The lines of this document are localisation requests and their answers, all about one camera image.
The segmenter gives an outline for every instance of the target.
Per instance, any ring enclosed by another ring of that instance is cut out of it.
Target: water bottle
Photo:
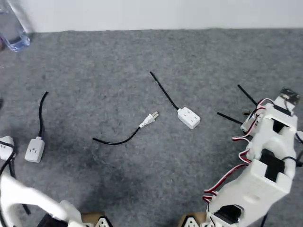
[[[0,0],[0,37],[8,48],[15,52],[30,44],[29,37],[7,0]]]

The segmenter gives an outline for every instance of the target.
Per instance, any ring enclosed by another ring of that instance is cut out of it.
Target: white wall
[[[303,27],[303,0],[10,0],[36,32]]]

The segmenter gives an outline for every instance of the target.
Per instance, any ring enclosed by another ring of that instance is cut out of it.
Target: black cord
[[[139,130],[140,130],[140,127],[138,127],[138,128],[136,129],[136,131],[134,131],[134,133],[133,133],[129,138],[127,138],[127,139],[124,140],[124,141],[117,142],[117,143],[115,143],[115,142],[107,142],[107,141],[104,141],[104,140],[99,140],[99,139],[97,139],[97,138],[93,138],[93,140],[94,140],[94,141],[97,141],[97,142],[99,142],[99,143],[107,144],[107,145],[119,145],[119,144],[123,144],[123,143],[126,143],[126,142],[128,142],[129,140],[131,140],[132,137],[134,137],[135,134],[136,134]]]
[[[298,133],[295,134],[300,143],[303,143],[303,140],[299,137]]]
[[[45,97],[47,96],[48,92],[45,92],[39,105],[39,122],[40,122],[40,130],[38,136],[42,136],[42,131],[43,131],[43,119],[42,119],[42,106],[43,106],[43,101],[45,100]]]
[[[240,84],[238,84],[238,88],[240,88],[240,90],[246,95],[247,98],[250,99],[253,104],[258,105],[257,102],[244,90],[244,88],[242,88]]]
[[[169,99],[170,103],[174,106],[174,108],[176,110],[178,110],[179,107],[177,107],[177,105],[171,100],[170,96],[167,94],[167,92],[165,91],[165,89],[162,87],[161,83],[158,81],[158,79],[156,78],[155,74],[153,72],[150,72],[150,74],[152,75],[152,77],[154,78],[154,80],[157,82],[157,84],[159,85],[159,87],[161,88],[161,90],[163,91],[163,93],[166,95],[166,97]]]
[[[13,152],[11,153],[11,155],[9,156],[9,158],[1,166],[1,168],[0,168],[0,178],[1,178],[1,175],[3,174],[3,172],[4,172],[5,167],[10,163],[10,161],[14,157],[15,153],[16,153],[16,150],[13,149]],[[4,217],[3,217],[3,214],[2,214],[1,206],[0,206],[0,222],[1,222],[2,227],[7,227],[7,225],[5,223],[5,220],[4,220]]]
[[[263,227],[263,226],[264,226],[265,221],[266,221],[266,219],[267,219],[267,216],[268,216],[268,212],[267,212],[266,215],[263,217],[262,223],[261,223],[260,227]]]
[[[16,178],[16,172],[15,172],[14,159],[11,159],[11,161],[9,162],[9,172],[10,172],[10,175],[12,177],[14,177],[15,179],[17,179]],[[22,204],[22,206],[23,206],[23,209],[24,209],[25,213],[27,215],[30,215],[31,212],[30,212],[30,209],[28,208],[28,206],[26,204]]]
[[[291,159],[291,160],[297,162],[297,159],[294,158],[294,157],[291,157],[291,156],[286,156],[286,157],[284,157],[283,159],[281,159],[281,161],[284,161],[284,160],[286,160],[286,159]]]
[[[286,159],[291,159],[293,161],[296,162],[296,167],[302,167],[303,166],[303,163],[300,161],[301,157],[302,157],[302,154],[303,154],[303,151],[301,151],[298,155],[298,158],[294,158],[294,157],[291,157],[291,156],[286,156],[284,157],[283,159],[281,159],[281,161],[284,161]]]
[[[229,116],[227,116],[227,115],[225,115],[225,114],[223,114],[223,113],[217,112],[217,114],[218,114],[219,116],[224,117],[224,118],[226,118],[227,120],[230,120],[230,121],[235,122],[235,123],[237,123],[237,124],[243,124],[242,122],[240,122],[240,121],[238,121],[238,120],[236,120],[236,119],[233,119],[233,118],[231,118],[231,117],[229,117]]]

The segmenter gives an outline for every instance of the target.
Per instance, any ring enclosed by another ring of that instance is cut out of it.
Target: carpet
[[[17,178],[81,212],[104,211],[116,227],[174,227],[182,214],[204,211],[203,189],[240,163],[246,144],[231,141],[239,125],[216,115],[244,121],[242,112],[254,108],[237,84],[256,100],[275,99],[284,86],[303,95],[302,40],[300,29],[34,34],[26,51],[0,52],[0,135],[18,148]],[[149,71],[176,105],[201,117],[195,129],[177,118]],[[24,155],[45,91],[45,152],[36,164]],[[124,140],[154,111],[156,122],[126,144],[92,140]],[[303,103],[294,111],[302,129]],[[302,194],[298,168],[265,226],[302,226]],[[30,209],[31,216],[19,209],[26,227],[44,215]]]

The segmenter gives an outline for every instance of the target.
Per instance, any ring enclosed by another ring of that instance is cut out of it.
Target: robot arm
[[[54,219],[66,222],[68,227],[84,227],[80,212],[68,201],[57,203],[40,191],[22,185],[6,173],[0,178],[0,205],[7,227],[22,227],[16,213],[17,204],[36,205]]]
[[[203,227],[246,227],[266,215],[272,204],[290,192],[296,167],[297,132],[297,117],[292,110],[298,96],[292,102],[293,96],[285,95],[282,92],[265,106],[259,103],[258,112],[253,111],[241,126],[246,136],[253,136],[246,148],[246,160],[251,161],[236,180],[219,192],[212,192]]]

